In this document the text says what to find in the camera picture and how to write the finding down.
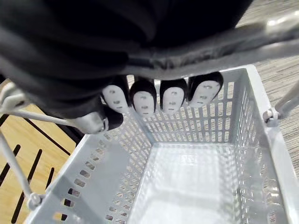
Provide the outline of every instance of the wood plank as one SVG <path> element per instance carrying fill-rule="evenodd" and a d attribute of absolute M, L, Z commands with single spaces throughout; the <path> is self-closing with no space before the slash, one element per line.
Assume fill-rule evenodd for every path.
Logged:
<path fill-rule="evenodd" d="M 16 158 L 26 176 L 28 176 L 31 170 L 38 150 L 43 150 L 30 186 L 33 191 L 44 193 L 51 168 L 54 167 L 55 169 L 53 177 L 55 178 L 57 172 L 67 160 L 68 155 L 40 134 L 40 132 L 23 118 L 9 116 L 6 122 L 2 125 L 1 130 L 12 149 L 14 149 L 17 144 L 21 145 L 21 149 Z M 3 158 L 3 155 L 0 155 L 1 167 L 3 167 L 4 163 L 6 164 L 6 161 Z M 13 171 L 10 169 L 0 187 L 0 223 L 11 222 L 21 192 L 21 187 L 17 182 Z M 22 223 L 28 213 L 29 210 L 26 206 L 26 200 L 24 200 L 17 223 Z"/>

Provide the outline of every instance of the shopping basket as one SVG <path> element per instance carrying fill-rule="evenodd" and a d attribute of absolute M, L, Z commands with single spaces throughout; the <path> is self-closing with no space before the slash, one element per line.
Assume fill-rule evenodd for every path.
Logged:
<path fill-rule="evenodd" d="M 257 70 L 222 75 L 202 108 L 132 109 L 119 128 L 85 135 L 26 222 L 298 224 L 298 182 L 280 129 L 264 122 Z"/>

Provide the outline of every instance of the basket handle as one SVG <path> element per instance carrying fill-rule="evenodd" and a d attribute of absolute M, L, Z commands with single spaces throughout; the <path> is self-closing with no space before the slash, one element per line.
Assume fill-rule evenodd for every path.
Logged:
<path fill-rule="evenodd" d="M 282 97 L 274 108 L 263 114 L 264 121 L 268 126 L 277 126 L 278 120 L 290 116 L 291 110 L 299 105 L 299 81 Z"/>
<path fill-rule="evenodd" d="M 287 118 L 290 115 L 291 110 L 298 105 L 299 105 L 299 81 L 275 105 L 275 110 L 278 112 L 278 119 Z"/>

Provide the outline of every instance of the metal handle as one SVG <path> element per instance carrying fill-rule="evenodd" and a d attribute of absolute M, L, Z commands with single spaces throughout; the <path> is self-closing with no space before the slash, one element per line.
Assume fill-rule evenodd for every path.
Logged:
<path fill-rule="evenodd" d="M 173 80 L 299 54 L 299 11 L 171 49 L 129 54 L 121 74 Z"/>
<path fill-rule="evenodd" d="M 268 127 L 278 126 L 278 120 L 287 118 L 291 110 L 299 105 L 299 81 L 288 93 L 276 103 L 275 108 L 270 108 L 263 113 L 263 119 Z"/>
<path fill-rule="evenodd" d="M 288 93 L 275 105 L 278 119 L 284 119 L 290 115 L 292 109 L 299 105 L 299 81 Z"/>

